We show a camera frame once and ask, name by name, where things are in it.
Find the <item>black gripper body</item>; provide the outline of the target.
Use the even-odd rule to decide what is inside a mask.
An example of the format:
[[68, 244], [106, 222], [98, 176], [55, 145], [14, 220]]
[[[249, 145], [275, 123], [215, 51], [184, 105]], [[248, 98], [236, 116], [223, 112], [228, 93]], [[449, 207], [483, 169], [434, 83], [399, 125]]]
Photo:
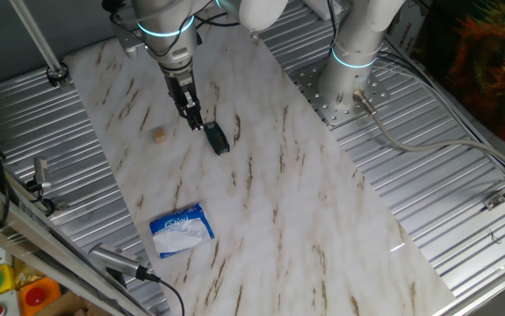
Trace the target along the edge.
[[169, 95], [178, 112], [199, 111], [199, 100], [192, 68], [164, 73]]

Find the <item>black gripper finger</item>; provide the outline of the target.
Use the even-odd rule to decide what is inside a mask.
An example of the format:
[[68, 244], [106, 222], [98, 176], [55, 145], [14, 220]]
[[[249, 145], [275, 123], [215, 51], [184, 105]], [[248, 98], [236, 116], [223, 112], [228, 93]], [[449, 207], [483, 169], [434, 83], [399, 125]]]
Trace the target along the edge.
[[186, 106], [185, 115], [186, 120], [192, 131], [200, 131], [203, 128], [203, 119], [201, 117], [201, 106], [197, 98], [194, 98], [192, 94], [185, 94]]
[[179, 116], [187, 121], [188, 126], [190, 128], [193, 128], [193, 118], [192, 118], [191, 107], [188, 107], [187, 105], [178, 104], [177, 111], [178, 111]]

